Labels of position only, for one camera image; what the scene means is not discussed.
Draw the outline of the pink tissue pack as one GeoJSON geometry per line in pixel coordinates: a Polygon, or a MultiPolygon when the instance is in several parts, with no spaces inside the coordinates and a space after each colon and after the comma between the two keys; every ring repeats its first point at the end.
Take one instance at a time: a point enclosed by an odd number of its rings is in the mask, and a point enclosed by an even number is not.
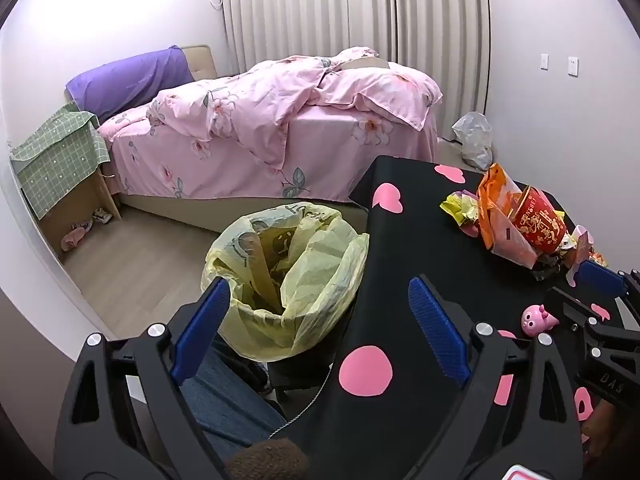
{"type": "Polygon", "coordinates": [[[593,238],[590,232],[581,224],[578,224],[572,234],[572,239],[576,242],[576,247],[568,254],[568,271],[566,274],[567,284],[570,287],[576,286],[576,275],[583,262],[590,257],[593,246],[593,238]]]}

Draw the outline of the pink pig toy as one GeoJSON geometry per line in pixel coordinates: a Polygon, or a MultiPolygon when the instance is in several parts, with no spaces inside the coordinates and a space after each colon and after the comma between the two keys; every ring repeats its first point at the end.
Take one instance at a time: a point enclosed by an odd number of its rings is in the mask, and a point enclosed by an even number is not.
{"type": "Polygon", "coordinates": [[[521,315],[521,328],[529,337],[548,332],[559,324],[559,320],[549,313],[543,304],[532,304],[521,315]]]}

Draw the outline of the red paper cup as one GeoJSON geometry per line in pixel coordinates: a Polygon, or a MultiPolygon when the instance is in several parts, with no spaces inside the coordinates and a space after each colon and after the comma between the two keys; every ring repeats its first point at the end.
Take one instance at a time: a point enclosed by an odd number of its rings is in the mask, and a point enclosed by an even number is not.
{"type": "Polygon", "coordinates": [[[530,185],[521,194],[509,219],[529,245],[543,254],[555,252],[566,234],[566,225],[547,196],[530,185]]]}

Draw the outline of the orange snack bag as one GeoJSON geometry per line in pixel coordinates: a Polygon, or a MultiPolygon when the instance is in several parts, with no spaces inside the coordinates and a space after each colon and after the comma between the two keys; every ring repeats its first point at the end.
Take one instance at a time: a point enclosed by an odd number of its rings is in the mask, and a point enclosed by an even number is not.
{"type": "Polygon", "coordinates": [[[521,189],[494,162],[477,188],[478,229],[485,247],[493,254],[531,269],[538,255],[510,220],[518,206],[521,189]]]}

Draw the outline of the yellow bag lined trash bin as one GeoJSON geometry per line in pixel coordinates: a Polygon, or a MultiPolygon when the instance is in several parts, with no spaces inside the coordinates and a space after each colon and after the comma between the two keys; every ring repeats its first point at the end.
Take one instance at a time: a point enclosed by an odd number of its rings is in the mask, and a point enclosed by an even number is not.
{"type": "Polygon", "coordinates": [[[230,307],[218,333],[243,358],[297,356],[334,329],[363,277],[369,237],[341,211],[308,202],[247,214],[214,240],[201,285],[223,278],[230,307]]]}

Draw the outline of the person's jeans leg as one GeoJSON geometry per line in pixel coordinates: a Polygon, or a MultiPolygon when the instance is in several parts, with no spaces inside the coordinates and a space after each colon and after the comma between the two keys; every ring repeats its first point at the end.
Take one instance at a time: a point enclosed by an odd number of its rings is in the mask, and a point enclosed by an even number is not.
{"type": "Polygon", "coordinates": [[[258,363],[237,354],[219,336],[196,375],[180,387],[202,433],[223,460],[265,441],[285,424],[266,399],[269,377],[258,363]]]}

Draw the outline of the black pink patterned tablecloth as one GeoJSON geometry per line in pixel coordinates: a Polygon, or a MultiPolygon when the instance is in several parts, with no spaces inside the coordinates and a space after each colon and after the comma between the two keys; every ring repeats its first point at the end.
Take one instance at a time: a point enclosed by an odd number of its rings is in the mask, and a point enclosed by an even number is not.
{"type": "MultiPolygon", "coordinates": [[[[639,270],[639,173],[616,168],[604,177],[600,167],[585,176],[544,170],[516,184],[541,184],[567,222],[592,232],[614,270],[639,270]]],[[[477,188],[480,180],[467,171],[465,185],[457,184],[434,164],[381,156],[356,186],[352,198],[371,206],[378,186],[393,184],[404,210],[370,207],[366,268],[332,372],[317,399],[278,433],[308,457],[308,479],[405,479],[458,407],[462,391],[442,374],[411,313],[412,278],[426,276],[472,321],[518,336],[524,335],[518,328],[523,309],[541,301],[551,285],[562,285],[557,276],[537,281],[525,266],[494,255],[439,208],[446,195],[477,188]],[[354,396],[338,381],[344,359],[365,346],[381,349],[392,364],[390,384],[378,396],[354,396]]]]}

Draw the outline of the yellow crumpled wrapper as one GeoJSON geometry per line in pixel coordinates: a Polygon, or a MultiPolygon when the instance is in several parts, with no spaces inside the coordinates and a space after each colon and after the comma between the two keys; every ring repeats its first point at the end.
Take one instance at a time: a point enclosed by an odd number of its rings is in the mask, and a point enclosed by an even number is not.
{"type": "Polygon", "coordinates": [[[439,208],[449,214],[458,226],[475,224],[480,218],[477,197],[466,191],[449,194],[440,203],[439,208]]]}

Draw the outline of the pink slippers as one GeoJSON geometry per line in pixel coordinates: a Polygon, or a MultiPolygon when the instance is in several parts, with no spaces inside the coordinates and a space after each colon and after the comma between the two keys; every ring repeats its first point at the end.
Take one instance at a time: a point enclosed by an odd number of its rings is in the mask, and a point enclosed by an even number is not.
{"type": "Polygon", "coordinates": [[[89,220],[73,223],[70,232],[62,237],[60,246],[62,252],[70,252],[86,237],[95,224],[107,224],[114,216],[103,208],[93,211],[89,220]]]}

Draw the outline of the wooden nightstand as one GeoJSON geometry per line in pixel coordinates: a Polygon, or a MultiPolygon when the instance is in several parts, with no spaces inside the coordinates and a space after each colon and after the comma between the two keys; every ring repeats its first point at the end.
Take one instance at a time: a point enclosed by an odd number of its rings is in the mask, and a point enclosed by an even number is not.
{"type": "Polygon", "coordinates": [[[88,221],[99,208],[111,214],[114,220],[122,218],[117,202],[107,186],[111,178],[112,176],[104,177],[101,170],[96,170],[37,221],[42,236],[58,258],[63,257],[61,243],[63,237],[72,230],[73,224],[88,221]]]}

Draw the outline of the green checked cloth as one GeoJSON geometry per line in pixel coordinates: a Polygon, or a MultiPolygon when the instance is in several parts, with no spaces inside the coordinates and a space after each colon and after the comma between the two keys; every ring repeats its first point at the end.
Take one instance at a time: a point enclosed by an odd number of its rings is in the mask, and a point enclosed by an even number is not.
{"type": "Polygon", "coordinates": [[[17,180],[38,219],[111,160],[98,128],[95,114],[67,103],[10,151],[17,180]]]}

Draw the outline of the beige pleated curtain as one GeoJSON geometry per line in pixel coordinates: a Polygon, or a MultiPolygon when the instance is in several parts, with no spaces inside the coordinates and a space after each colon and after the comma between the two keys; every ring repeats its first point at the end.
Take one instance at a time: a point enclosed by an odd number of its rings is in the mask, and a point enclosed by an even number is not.
{"type": "Polygon", "coordinates": [[[232,66],[293,54],[369,47],[430,75],[444,98],[437,129],[484,112],[490,62],[489,0],[221,0],[232,66]]]}

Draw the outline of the pink floral bed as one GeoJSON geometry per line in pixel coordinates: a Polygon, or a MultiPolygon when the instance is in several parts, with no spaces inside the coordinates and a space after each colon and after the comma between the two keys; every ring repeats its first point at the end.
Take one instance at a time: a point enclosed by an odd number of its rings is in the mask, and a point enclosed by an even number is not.
{"type": "Polygon", "coordinates": [[[347,208],[383,155],[432,162],[441,100],[431,76],[353,47],[163,90],[100,135],[126,205],[220,232],[296,200],[347,208]]]}

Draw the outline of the purple pillow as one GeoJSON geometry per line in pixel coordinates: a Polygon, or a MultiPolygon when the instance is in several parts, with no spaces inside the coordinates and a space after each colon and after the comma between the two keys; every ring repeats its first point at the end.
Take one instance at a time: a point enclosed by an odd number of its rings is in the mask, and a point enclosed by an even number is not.
{"type": "Polygon", "coordinates": [[[80,110],[106,122],[124,110],[149,103],[160,90],[193,81],[183,50],[171,46],[87,70],[65,88],[80,110]]]}

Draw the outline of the wall switch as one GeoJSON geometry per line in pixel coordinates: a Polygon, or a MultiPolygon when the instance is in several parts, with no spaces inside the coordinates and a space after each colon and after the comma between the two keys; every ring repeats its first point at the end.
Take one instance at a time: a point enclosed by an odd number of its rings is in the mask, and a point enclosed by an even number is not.
{"type": "Polygon", "coordinates": [[[579,76],[579,58],[577,56],[569,56],[567,58],[567,73],[571,77],[579,76]]]}

